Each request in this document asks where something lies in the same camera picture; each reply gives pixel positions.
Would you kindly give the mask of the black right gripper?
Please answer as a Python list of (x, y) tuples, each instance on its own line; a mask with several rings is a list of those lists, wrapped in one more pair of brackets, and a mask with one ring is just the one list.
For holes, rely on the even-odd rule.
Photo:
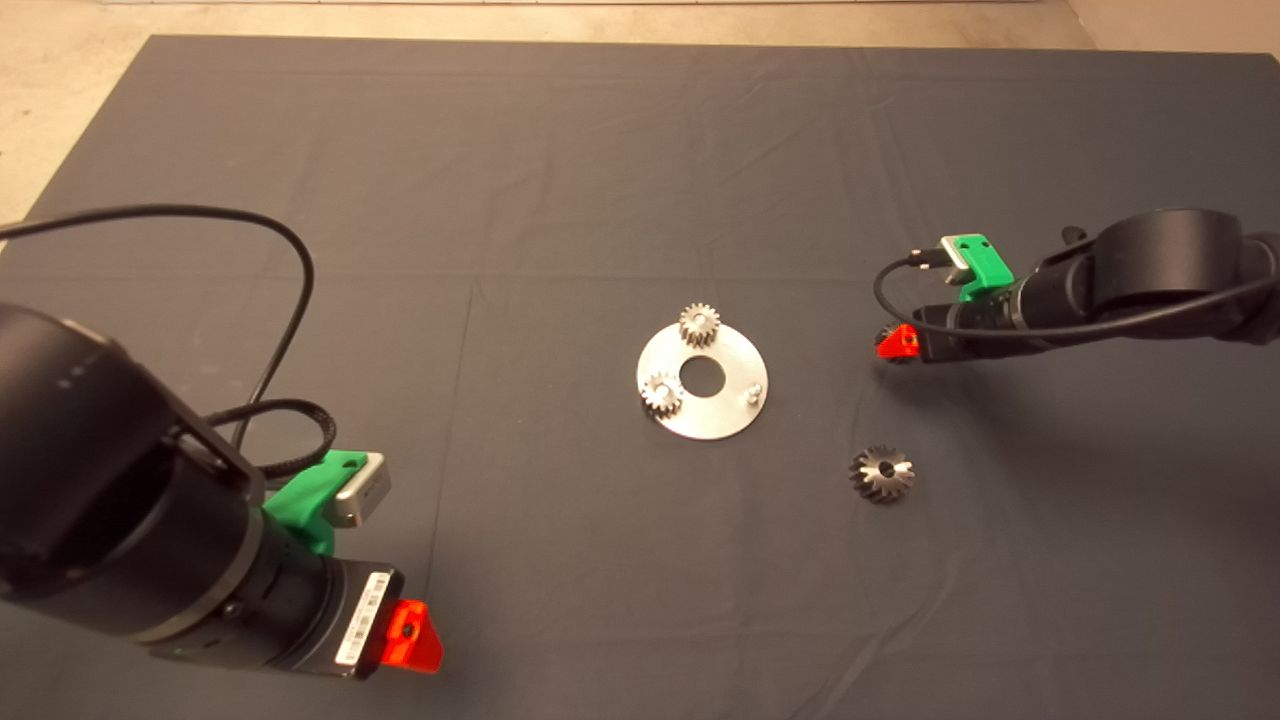
[[(915, 310), (915, 320), (955, 331), (1010, 331), (1007, 295), (970, 302), (932, 304)], [(876, 356), (882, 361), (960, 363), (1010, 357), (1010, 341), (978, 340), (923, 329), (919, 324), (883, 327), (876, 336)]]

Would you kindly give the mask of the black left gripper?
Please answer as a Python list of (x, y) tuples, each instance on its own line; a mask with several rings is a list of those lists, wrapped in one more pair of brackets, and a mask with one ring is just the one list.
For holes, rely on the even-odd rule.
[(321, 605), (279, 673), (369, 679), (379, 667), (435, 675), (444, 647), (429, 606), (401, 600), (404, 574), (388, 562), (324, 557)]

